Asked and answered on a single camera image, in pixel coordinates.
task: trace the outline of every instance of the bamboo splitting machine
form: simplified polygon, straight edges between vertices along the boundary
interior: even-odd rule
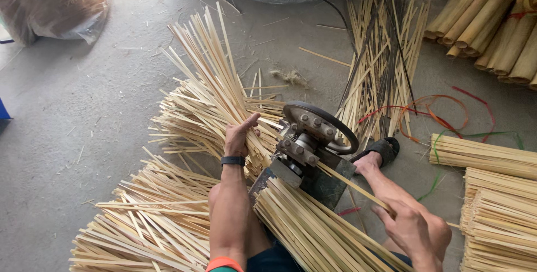
[[[324,163],[335,172],[351,179],[356,166],[342,155],[358,150],[359,141],[354,133],[336,117],[311,104],[290,101],[284,106],[287,121],[281,119],[283,139],[278,141],[271,156],[272,164],[266,167],[250,189],[253,194],[263,190],[268,178],[277,176],[293,188],[301,188],[326,207],[333,210],[347,184],[330,177],[317,164]],[[343,144],[342,133],[349,142]]]

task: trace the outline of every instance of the dark shorts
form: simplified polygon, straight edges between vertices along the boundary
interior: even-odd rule
[[[406,255],[392,253],[412,267],[412,261]],[[373,254],[382,260],[379,255],[374,252]],[[304,272],[279,241],[276,241],[272,248],[249,258],[246,267],[246,272]]]

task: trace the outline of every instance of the clear plastic bag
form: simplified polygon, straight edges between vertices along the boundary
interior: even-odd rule
[[[111,0],[0,0],[0,17],[11,37],[26,46],[36,36],[85,39],[103,31]]]

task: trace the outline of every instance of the watch strap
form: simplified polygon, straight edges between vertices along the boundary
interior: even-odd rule
[[[220,159],[220,164],[224,166],[224,164],[238,164],[242,167],[246,165],[246,159],[244,157],[222,157]]]

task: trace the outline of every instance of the concrete floor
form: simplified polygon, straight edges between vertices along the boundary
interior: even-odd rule
[[[215,5],[215,0],[203,1]],[[304,100],[335,112],[348,68],[298,50],[302,46],[351,61],[345,31],[316,27],[318,23],[341,25],[335,11],[319,2],[278,6],[233,1],[243,15],[223,6],[237,68],[245,71],[243,82],[251,84],[261,67],[264,84],[281,84],[268,70],[295,68],[309,79],[312,88],[283,89],[281,99]],[[430,19],[445,1],[432,0]],[[200,10],[199,0],[113,0],[106,28],[94,46],[50,38],[42,38],[31,48],[0,46],[0,97],[14,118],[0,123],[1,271],[68,270],[70,241],[98,213],[90,204],[81,203],[92,198],[96,202],[111,200],[116,184],[142,166],[139,160],[147,155],[141,147],[150,139],[149,119],[157,114],[157,101],[163,97],[158,89],[173,90],[172,77],[182,76],[157,50],[170,44],[166,25],[177,20],[182,23]],[[263,26],[286,17],[289,19]],[[271,39],[275,41],[253,46]],[[171,45],[183,53],[177,42]],[[527,150],[537,150],[536,94],[497,82],[475,70],[470,60],[448,61],[445,52],[442,46],[424,44],[413,84],[416,98],[455,96],[469,109],[465,132],[487,131],[490,118],[485,107],[451,86],[466,89],[488,101],[496,130],[517,131]],[[460,109],[447,101],[439,101],[434,110],[454,125],[463,121]],[[431,133],[442,131],[424,117],[413,117],[411,125],[414,136],[424,144],[429,143]],[[427,160],[428,146],[400,134],[397,138],[402,150],[386,168],[386,175],[418,197],[429,190],[440,172],[440,185],[422,202],[434,214],[458,223],[464,191],[461,169],[432,166]],[[507,136],[493,136],[488,143],[516,146]],[[148,148],[160,153],[157,145]],[[218,173],[213,161],[212,171]],[[355,180],[367,187],[359,177]],[[358,194],[355,199],[364,208],[361,215],[368,233],[382,240],[383,227],[368,210],[370,204]],[[348,207],[346,194],[339,208]],[[358,224],[354,214],[345,218]],[[444,264],[447,272],[458,270],[463,253],[463,237],[458,230],[453,233]]]

